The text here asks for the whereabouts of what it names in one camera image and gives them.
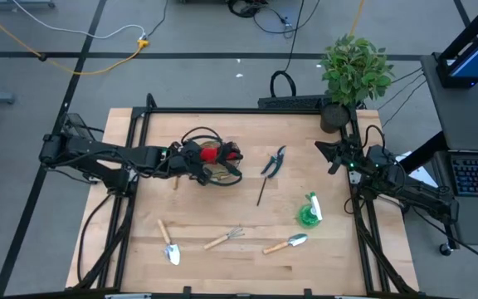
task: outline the pruning shears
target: pruning shears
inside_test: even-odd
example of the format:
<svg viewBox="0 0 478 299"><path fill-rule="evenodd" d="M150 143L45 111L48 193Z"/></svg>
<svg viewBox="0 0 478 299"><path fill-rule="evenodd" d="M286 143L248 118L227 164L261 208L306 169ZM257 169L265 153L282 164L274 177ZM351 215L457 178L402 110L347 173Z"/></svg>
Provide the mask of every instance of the pruning shears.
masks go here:
<svg viewBox="0 0 478 299"><path fill-rule="evenodd" d="M283 157L285 155L285 145L283 145L282 147L280 147L278 149L278 152L271 156L271 160L269 161L269 164L267 164L265 166L265 168L263 169L263 171L261 171L261 174L265 174L266 171L274 164L276 163L276 166L274 168L274 170L269 174L267 175L266 177L269 178L269 179L272 179L277 173L278 173L278 170L280 170L280 167L281 165L283 164Z"/></svg>
<svg viewBox="0 0 478 299"><path fill-rule="evenodd" d="M259 198L257 199L258 206L259 206L259 202L261 201L261 196L263 195L263 189L265 189L266 179L272 179L278 173L278 170L280 170L280 167L283 164L284 155L285 155L285 145L280 147L278 149L278 152L275 155L271 156L271 160L269 161L269 164L267 164L265 168L263 169L263 171L261 171L261 174L265 174L273 164L276 164L274 170L272 170L272 172L268 174L265 177L265 179L263 179L263 186L261 187L261 192L259 193Z"/></svg>

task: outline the yellow cable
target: yellow cable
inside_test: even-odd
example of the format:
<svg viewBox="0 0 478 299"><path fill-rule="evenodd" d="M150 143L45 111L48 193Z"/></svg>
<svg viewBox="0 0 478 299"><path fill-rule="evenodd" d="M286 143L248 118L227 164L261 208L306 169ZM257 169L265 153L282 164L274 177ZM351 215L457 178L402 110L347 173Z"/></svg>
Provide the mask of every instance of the yellow cable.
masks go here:
<svg viewBox="0 0 478 299"><path fill-rule="evenodd" d="M352 36L355 32L355 28L357 23L359 22L359 18L361 17L361 12L363 11L364 0L361 0L361 3L358 5L357 16L355 16L354 24L352 26L352 30L349 32L349 35Z"/></svg>
<svg viewBox="0 0 478 299"><path fill-rule="evenodd" d="M38 57L41 57L41 54L37 51L34 51L34 49L32 49L31 47L29 47L27 44L25 44L25 42L22 42L19 38L17 38L16 36L14 36L12 33L10 33L3 25L0 24L0 29L5 32L8 36L10 36L14 41L16 41L17 43L19 43L20 45L22 45L23 47L25 47L30 53L38 56ZM56 66L60 69L62 69L63 71L67 71L67 72L70 72L71 74L73 75L98 75L98 74L101 74L101 73L104 73L104 72L107 72L107 71L110 71L111 69L115 68L116 66L120 65L120 64L123 64L127 61L129 61L130 59L136 57L140 52L141 50L143 50L143 48L145 48L146 46L149 45L149 41L145 41L145 40L138 40L138 50L132 54L130 57L122 60L122 61L119 61L119 62L116 62L113 66L110 66L110 67L107 67L105 68L104 70L100 70L100 71L73 71L72 69L68 68L68 67L65 67L65 66L62 66L60 64L58 64L58 62L56 61L52 61L52 60L48 60L47 62L51 63L53 66Z"/></svg>

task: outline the green leaves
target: green leaves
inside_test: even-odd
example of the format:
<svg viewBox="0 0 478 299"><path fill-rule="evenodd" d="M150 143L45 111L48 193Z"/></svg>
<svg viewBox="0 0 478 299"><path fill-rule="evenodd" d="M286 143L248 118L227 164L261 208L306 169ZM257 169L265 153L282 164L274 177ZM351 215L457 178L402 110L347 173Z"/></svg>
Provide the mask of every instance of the green leaves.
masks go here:
<svg viewBox="0 0 478 299"><path fill-rule="evenodd" d="M357 105L369 97L377 100L392 84L392 65L387 64L386 49L376 48L364 38L344 35L326 47L320 65L325 69L323 81L333 102Z"/></svg>

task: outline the wooden handle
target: wooden handle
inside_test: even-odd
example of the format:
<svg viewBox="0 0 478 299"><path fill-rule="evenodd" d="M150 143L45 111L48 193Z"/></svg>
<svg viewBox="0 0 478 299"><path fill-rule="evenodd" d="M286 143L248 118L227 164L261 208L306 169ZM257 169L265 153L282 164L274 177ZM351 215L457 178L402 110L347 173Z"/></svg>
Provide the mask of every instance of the wooden handle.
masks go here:
<svg viewBox="0 0 478 299"><path fill-rule="evenodd" d="M214 247L216 247L218 244L220 244L220 243L222 243L222 242L224 242L224 241L226 241L226 240L228 240L228 235L224 235L224 236L222 236L222 237L220 237L220 238L217 238L217 239L215 239L215 240L209 242L208 244L204 245L204 249L205 249L205 250L208 250L209 248L214 248Z"/></svg>
<svg viewBox="0 0 478 299"><path fill-rule="evenodd" d="M285 241L285 242L279 243L278 245L272 246L271 248L263 249L263 253L269 254L274 251L278 251L280 249L286 248L287 246L289 246L289 242Z"/></svg>
<svg viewBox="0 0 478 299"><path fill-rule="evenodd" d="M174 178L174 185L173 185L173 190L178 189L178 177Z"/></svg>
<svg viewBox="0 0 478 299"><path fill-rule="evenodd" d="M163 238L165 239L165 242L167 244L171 244L171 238L169 237L169 234L167 233L167 229L165 229L165 225L163 225L163 221L158 219L158 225L159 225L159 230L162 231Z"/></svg>

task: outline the table leg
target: table leg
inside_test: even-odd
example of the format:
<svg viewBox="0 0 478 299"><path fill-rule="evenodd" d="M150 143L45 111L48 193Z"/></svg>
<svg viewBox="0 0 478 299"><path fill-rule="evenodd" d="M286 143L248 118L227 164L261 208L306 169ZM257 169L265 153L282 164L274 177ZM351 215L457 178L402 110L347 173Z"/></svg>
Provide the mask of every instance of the table leg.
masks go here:
<svg viewBox="0 0 478 299"><path fill-rule="evenodd" d="M412 154L403 159L399 164L408 174L410 174L412 171L431 160L436 152L448 149L444 133L440 131L425 144L413 151Z"/></svg>

